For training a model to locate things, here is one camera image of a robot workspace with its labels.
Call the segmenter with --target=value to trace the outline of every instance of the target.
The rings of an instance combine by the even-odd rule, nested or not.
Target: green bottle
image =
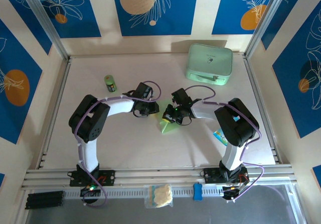
[[[105,76],[104,80],[109,92],[115,92],[117,90],[116,84],[112,75]]]

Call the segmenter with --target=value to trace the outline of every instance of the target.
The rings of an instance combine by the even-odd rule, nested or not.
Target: mint green case
[[[193,44],[186,77],[197,82],[224,85],[232,73],[233,52],[228,48]]]

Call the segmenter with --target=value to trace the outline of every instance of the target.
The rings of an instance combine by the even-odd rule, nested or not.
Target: clear plastic bag
[[[146,185],[144,188],[145,208],[160,208],[167,205],[173,206],[171,185]]]

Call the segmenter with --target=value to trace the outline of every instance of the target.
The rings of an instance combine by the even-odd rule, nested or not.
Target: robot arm
[[[259,129],[259,124],[246,108],[243,102],[234,98],[228,104],[218,104],[215,102],[206,102],[201,99],[192,100],[183,88],[172,93],[174,105],[169,104],[163,114],[163,120],[170,123],[177,122],[182,125],[183,118],[190,119],[213,119],[217,120],[222,131],[228,140],[227,148],[219,168],[204,169],[206,183],[240,183],[240,176],[247,175],[247,169],[242,164],[241,156],[245,144],[251,140],[256,130],[251,124]],[[225,199],[235,198],[239,194],[240,188],[233,191],[233,195],[228,193]]]
[[[119,113],[129,113],[133,109],[134,101],[132,99],[116,99],[108,102],[109,112],[107,117],[119,114]],[[83,153],[83,161],[85,168],[92,172],[94,169],[98,167],[98,159],[97,159],[97,137],[88,141],[87,143],[82,142],[82,153]]]
[[[108,116],[139,111],[142,117],[159,112],[159,106],[155,101],[147,100],[152,98],[153,90],[150,86],[140,83],[136,90],[124,93],[120,97],[113,97],[108,100],[108,105],[98,101],[92,95],[87,95],[81,101],[75,112],[69,119],[69,126],[72,133],[77,132],[79,139],[79,156],[82,165],[77,164],[77,170],[71,172],[73,183],[77,186],[87,186],[92,183],[89,172],[95,179],[101,174],[97,159],[97,138],[99,137]]]
[[[200,100],[193,104],[193,106],[191,107],[191,111],[193,116],[197,119],[205,118],[217,121],[215,111],[219,108],[221,108],[221,106],[205,104]],[[226,167],[226,169],[233,171],[242,164],[240,158],[243,149],[244,145],[238,147],[228,142],[225,154],[222,159],[222,163]]]

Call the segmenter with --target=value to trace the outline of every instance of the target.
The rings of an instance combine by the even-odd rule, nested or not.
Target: black bracket
[[[259,128],[257,120],[240,99],[234,98],[229,101],[228,104],[243,113]],[[254,137],[256,133],[255,129],[242,116],[240,116],[238,121],[235,121],[233,117],[237,117],[239,114],[231,108],[224,106],[215,110],[214,113],[224,136],[231,145],[242,147],[246,141]]]
[[[97,98],[92,95],[86,95],[81,101],[75,112],[69,119],[69,126],[72,129],[72,133],[75,133],[76,127],[80,122],[84,114],[89,110],[89,108],[97,102]],[[104,103],[99,103],[90,112],[92,117],[86,116],[84,121],[79,127],[77,135],[84,140],[85,143],[98,138],[102,128],[104,127],[108,112],[110,107]]]
[[[220,167],[218,168],[205,168],[203,170],[203,178],[206,184],[226,184],[237,183],[240,181],[240,175],[247,176],[246,167],[241,164],[233,171],[227,170],[220,161]]]
[[[113,186],[115,181],[115,171],[114,170],[99,170],[99,166],[94,169],[91,174],[95,179],[104,177],[104,181],[100,184],[102,186]],[[94,184],[90,176],[77,165],[77,170],[68,173],[70,177],[70,186],[86,187],[88,185]]]

